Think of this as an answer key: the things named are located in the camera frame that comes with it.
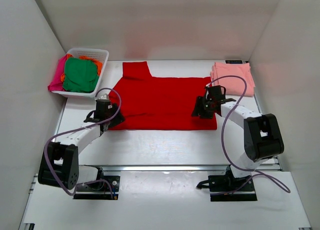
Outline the red t shirt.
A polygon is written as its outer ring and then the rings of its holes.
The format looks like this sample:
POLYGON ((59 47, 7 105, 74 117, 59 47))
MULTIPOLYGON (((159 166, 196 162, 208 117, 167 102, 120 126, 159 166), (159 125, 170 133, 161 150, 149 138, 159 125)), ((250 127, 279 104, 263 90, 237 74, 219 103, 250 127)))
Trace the red t shirt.
POLYGON ((147 62, 125 62, 109 93, 125 121, 112 130, 216 130, 215 117, 193 117, 196 99, 210 77, 154 77, 147 62))

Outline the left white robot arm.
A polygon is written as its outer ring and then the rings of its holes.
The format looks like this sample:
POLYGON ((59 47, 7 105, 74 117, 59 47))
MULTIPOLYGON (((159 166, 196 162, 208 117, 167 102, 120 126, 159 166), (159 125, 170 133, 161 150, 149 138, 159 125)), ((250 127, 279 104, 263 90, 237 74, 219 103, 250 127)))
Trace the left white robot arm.
POLYGON ((38 172, 42 185, 60 187, 69 195, 80 184, 93 189, 104 185, 99 168, 79 164, 79 154, 109 128, 125 121, 120 107, 109 100, 97 100, 95 110, 89 112, 80 130, 67 131, 58 142, 49 141, 43 150, 38 172))

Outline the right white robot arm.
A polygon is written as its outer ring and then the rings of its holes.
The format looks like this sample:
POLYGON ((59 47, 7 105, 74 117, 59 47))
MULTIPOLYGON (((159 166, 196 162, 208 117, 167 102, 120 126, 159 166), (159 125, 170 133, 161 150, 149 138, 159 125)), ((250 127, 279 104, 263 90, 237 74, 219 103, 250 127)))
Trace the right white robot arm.
POLYGON ((226 98, 223 86, 206 87, 203 96, 196 98, 193 117, 213 118, 216 114, 224 117, 221 130, 221 144, 225 157, 230 162, 230 174, 224 178, 229 190, 242 185, 242 178, 250 175, 268 159, 284 152, 284 142, 275 115, 254 112, 239 105, 239 100, 226 98), (232 163, 224 144, 224 130, 230 120, 243 129, 244 153, 232 163))

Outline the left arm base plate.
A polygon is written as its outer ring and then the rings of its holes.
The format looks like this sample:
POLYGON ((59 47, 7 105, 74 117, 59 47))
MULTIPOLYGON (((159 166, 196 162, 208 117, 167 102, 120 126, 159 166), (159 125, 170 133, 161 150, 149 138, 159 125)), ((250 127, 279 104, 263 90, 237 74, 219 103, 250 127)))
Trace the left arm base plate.
POLYGON ((115 171, 105 171, 102 168, 98 171, 98 179, 104 179, 105 182, 84 185, 77 189, 73 196, 74 200, 111 200, 119 199, 121 173, 115 171))

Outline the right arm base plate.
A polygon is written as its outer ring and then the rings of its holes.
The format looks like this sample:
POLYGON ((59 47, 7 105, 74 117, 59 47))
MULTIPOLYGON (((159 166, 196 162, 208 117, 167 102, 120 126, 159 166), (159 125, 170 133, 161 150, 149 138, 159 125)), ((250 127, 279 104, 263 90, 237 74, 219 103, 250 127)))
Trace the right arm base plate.
POLYGON ((258 200, 251 175, 235 178, 231 170, 224 175, 209 175, 197 189, 208 189, 211 202, 255 202, 258 200))

